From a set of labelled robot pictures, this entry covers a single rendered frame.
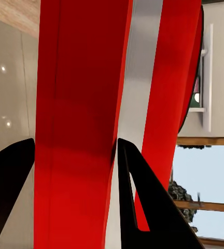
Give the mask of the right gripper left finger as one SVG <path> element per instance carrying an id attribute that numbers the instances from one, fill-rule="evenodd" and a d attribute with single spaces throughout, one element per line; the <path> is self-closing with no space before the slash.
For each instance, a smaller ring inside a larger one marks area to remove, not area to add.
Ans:
<path id="1" fill-rule="evenodd" d="M 0 151 L 0 234 L 35 162 L 34 139 Z"/>

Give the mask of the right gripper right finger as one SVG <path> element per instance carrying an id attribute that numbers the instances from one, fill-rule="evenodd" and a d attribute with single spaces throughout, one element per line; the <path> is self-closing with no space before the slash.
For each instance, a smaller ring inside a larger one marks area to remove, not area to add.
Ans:
<path id="1" fill-rule="evenodd" d="M 141 231 L 130 179 L 150 231 Z M 137 146 L 118 139 L 121 249 L 205 249 Z"/>

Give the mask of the radio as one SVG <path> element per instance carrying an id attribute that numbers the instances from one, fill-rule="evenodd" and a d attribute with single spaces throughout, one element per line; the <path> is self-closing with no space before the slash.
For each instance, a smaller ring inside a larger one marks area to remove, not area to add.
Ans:
<path id="1" fill-rule="evenodd" d="M 41 0 L 34 249 L 121 249 L 118 139 L 168 190 L 202 0 Z M 150 231 L 130 173 L 137 225 Z"/>

